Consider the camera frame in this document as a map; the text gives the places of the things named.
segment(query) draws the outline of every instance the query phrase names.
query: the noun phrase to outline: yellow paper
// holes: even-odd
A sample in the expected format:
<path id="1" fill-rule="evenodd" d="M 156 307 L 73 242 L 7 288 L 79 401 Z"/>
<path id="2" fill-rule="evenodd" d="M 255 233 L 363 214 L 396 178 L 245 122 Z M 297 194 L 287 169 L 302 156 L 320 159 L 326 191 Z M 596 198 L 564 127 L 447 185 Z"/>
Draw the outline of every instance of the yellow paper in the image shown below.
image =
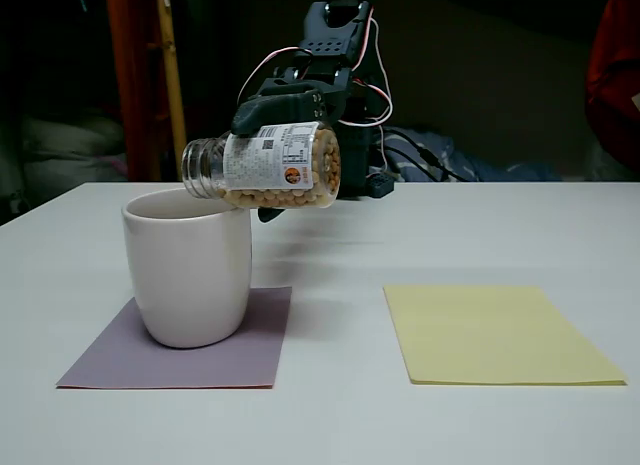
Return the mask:
<path id="1" fill-rule="evenodd" d="M 625 385 L 537 288 L 391 285 L 385 294 L 413 383 Z"/>

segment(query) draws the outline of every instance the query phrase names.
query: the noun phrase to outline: ceramic mug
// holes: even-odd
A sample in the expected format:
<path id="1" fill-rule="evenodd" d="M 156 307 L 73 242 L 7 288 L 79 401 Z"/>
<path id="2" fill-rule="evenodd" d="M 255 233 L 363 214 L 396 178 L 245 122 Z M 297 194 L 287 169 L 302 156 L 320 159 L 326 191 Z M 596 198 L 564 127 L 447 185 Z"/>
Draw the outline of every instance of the ceramic mug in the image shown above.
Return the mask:
<path id="1" fill-rule="evenodd" d="M 138 197 L 122 216 L 134 294 L 151 336 L 191 348 L 235 332 L 251 282 L 249 210 L 180 188 Z"/>

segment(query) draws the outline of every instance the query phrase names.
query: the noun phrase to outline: nutrition label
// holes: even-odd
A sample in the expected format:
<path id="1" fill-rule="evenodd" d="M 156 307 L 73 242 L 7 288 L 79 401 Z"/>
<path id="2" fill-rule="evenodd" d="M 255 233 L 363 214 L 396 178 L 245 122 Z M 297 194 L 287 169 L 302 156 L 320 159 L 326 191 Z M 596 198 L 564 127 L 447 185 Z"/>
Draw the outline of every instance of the nutrition label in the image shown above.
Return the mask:
<path id="1" fill-rule="evenodd" d="M 290 123 L 262 127 L 248 138 L 229 135 L 223 159 L 227 189 L 311 189 L 317 128 L 317 122 Z"/>

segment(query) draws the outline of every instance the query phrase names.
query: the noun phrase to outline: white table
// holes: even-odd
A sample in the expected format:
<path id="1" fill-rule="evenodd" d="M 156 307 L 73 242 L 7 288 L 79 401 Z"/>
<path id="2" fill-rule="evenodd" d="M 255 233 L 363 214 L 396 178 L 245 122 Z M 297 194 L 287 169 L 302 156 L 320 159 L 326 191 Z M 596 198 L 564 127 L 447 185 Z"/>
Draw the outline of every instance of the white table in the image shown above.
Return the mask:
<path id="1" fill-rule="evenodd" d="M 132 295 L 120 206 L 175 186 L 0 228 L 2 464 L 640 463 L 640 184 L 403 185 L 256 222 L 254 285 L 294 286 L 273 390 L 56 390 Z M 411 385 L 392 282 L 539 285 L 630 386 Z"/>

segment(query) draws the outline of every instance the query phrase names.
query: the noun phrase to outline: purple paper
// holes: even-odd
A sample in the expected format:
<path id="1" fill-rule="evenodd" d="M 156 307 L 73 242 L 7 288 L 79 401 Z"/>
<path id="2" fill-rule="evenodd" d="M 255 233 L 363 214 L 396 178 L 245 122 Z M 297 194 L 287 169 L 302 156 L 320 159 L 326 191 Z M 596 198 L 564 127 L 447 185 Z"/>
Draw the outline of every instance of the purple paper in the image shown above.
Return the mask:
<path id="1" fill-rule="evenodd" d="M 156 342 L 131 299 L 69 371 L 60 388 L 271 388 L 289 316 L 291 288 L 251 290 L 238 331 L 207 347 Z"/>

